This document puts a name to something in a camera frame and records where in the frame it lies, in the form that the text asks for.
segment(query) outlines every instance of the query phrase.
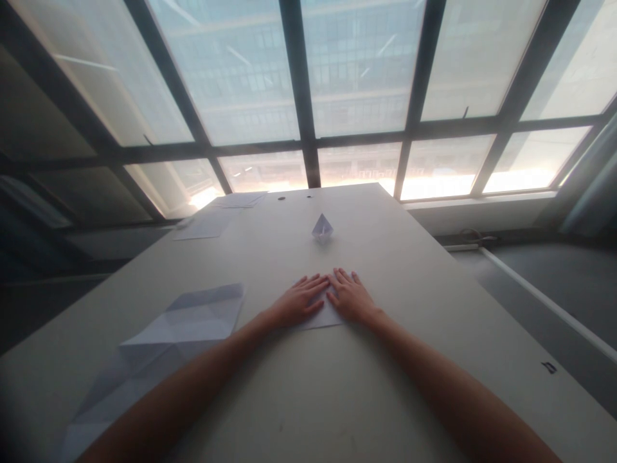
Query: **small black object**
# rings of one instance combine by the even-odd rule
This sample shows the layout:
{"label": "small black object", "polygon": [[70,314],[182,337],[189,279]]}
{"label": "small black object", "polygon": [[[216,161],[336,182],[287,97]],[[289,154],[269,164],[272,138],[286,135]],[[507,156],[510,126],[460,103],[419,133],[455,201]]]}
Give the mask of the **small black object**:
{"label": "small black object", "polygon": [[557,369],[550,362],[542,362],[542,364],[546,367],[550,374],[554,374],[557,372]]}

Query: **white paper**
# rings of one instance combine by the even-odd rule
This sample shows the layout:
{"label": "white paper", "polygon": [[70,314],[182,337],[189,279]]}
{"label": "white paper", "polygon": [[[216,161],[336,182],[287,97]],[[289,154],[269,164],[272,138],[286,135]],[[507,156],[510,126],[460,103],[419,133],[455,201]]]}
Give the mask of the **white paper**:
{"label": "white paper", "polygon": [[266,194],[267,192],[232,193],[216,198],[208,205],[208,208],[252,208]]}
{"label": "white paper", "polygon": [[338,295],[336,293],[336,290],[333,287],[328,286],[326,289],[320,292],[317,296],[311,299],[310,302],[308,303],[309,305],[322,300],[323,307],[313,317],[309,318],[304,323],[301,323],[295,326],[293,328],[295,331],[313,329],[313,328],[323,328],[323,327],[328,327],[328,326],[341,325],[342,323],[345,323],[345,321],[341,318],[341,316],[336,311],[334,306],[328,300],[328,297],[326,296],[326,291],[330,291],[334,293],[335,296]]}
{"label": "white paper", "polygon": [[69,425],[60,461],[74,461],[157,384],[227,338],[243,300],[241,283],[185,293],[139,334],[120,344]]}
{"label": "white paper", "polygon": [[216,238],[241,212],[241,208],[215,208],[201,211],[185,228],[175,234],[174,241]]}

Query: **table surface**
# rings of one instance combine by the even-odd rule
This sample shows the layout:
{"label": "table surface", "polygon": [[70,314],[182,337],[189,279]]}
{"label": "table surface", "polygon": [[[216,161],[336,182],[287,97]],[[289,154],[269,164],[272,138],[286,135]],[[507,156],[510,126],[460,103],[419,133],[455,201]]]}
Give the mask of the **table surface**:
{"label": "table surface", "polygon": [[[334,227],[324,246],[310,234],[322,212]],[[0,359],[3,419],[27,458],[55,454],[116,346],[179,294],[243,282],[239,327],[298,277],[342,266],[564,462],[617,460],[613,418],[378,184],[270,193],[219,238],[173,241],[174,234]],[[545,361],[558,372],[550,375]],[[464,460],[383,348],[348,325],[269,340],[186,436],[177,459]]]}

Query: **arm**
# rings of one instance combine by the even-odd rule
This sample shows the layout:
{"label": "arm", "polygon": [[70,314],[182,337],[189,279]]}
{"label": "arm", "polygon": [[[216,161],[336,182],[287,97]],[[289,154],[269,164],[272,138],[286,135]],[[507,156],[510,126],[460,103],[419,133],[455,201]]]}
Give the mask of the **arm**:
{"label": "arm", "polygon": [[323,302],[307,304],[328,285],[327,278],[319,274],[302,278],[268,310],[157,385],[78,461],[134,462],[163,457],[271,331],[301,323],[322,308]]}
{"label": "arm", "polygon": [[360,279],[334,269],[328,299],[385,344],[466,456],[475,461],[559,462],[511,409],[470,374],[406,332],[375,306]]}

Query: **window frame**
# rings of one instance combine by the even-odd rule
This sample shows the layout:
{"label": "window frame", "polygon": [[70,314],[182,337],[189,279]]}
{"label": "window frame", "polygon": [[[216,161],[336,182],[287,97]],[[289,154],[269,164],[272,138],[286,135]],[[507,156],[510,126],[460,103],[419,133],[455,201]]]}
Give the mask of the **window frame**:
{"label": "window frame", "polygon": [[[193,142],[120,147],[81,97],[80,93],[73,87],[54,59],[38,42],[15,10],[13,10],[9,2],[7,0],[0,1],[0,26],[3,28],[3,45],[58,109],[65,114],[69,122],[86,139],[97,154],[93,158],[19,162],[11,161],[0,152],[0,174],[19,178],[35,191],[42,192],[43,196],[48,198],[51,195],[45,194],[45,189],[30,176],[31,173],[74,168],[107,167],[118,177],[120,182],[152,218],[147,222],[132,223],[130,226],[177,222],[177,219],[165,219],[146,193],[140,189],[135,180],[124,169],[125,165],[162,161],[208,159],[223,191],[226,194],[230,194],[231,187],[223,173],[218,158],[300,150],[303,153],[308,187],[318,188],[321,186],[318,148],[401,142],[402,146],[394,191],[394,198],[401,203],[512,195],[523,192],[558,189],[559,184],[571,168],[583,156],[595,138],[607,125],[608,121],[617,113],[617,99],[614,98],[607,109],[598,115],[520,121],[527,103],[542,78],[544,70],[553,56],[553,52],[559,45],[580,0],[547,0],[540,21],[529,41],[527,50],[515,72],[510,88],[497,115],[423,122],[420,118],[431,76],[431,68],[446,1],[426,0],[404,130],[317,139],[310,99],[309,69],[300,0],[280,0],[279,6],[283,21],[283,34],[291,71],[291,84],[300,129],[300,139],[221,147],[211,145],[192,98],[177,70],[174,57],[170,53],[165,39],[157,27],[154,14],[150,11],[147,0],[125,0],[125,4],[189,127],[195,140]],[[539,190],[483,193],[483,189],[513,133],[580,126],[591,126],[591,129],[562,166],[550,187]],[[495,134],[496,137],[474,180],[469,195],[452,198],[437,197],[407,201],[400,200],[412,141],[486,134]],[[110,228],[92,227],[90,224],[74,220],[75,218],[71,216],[70,211],[62,210],[61,212],[70,216],[69,218],[75,223],[74,228],[67,230]],[[114,225],[114,228],[126,225],[128,224],[118,223]]]}

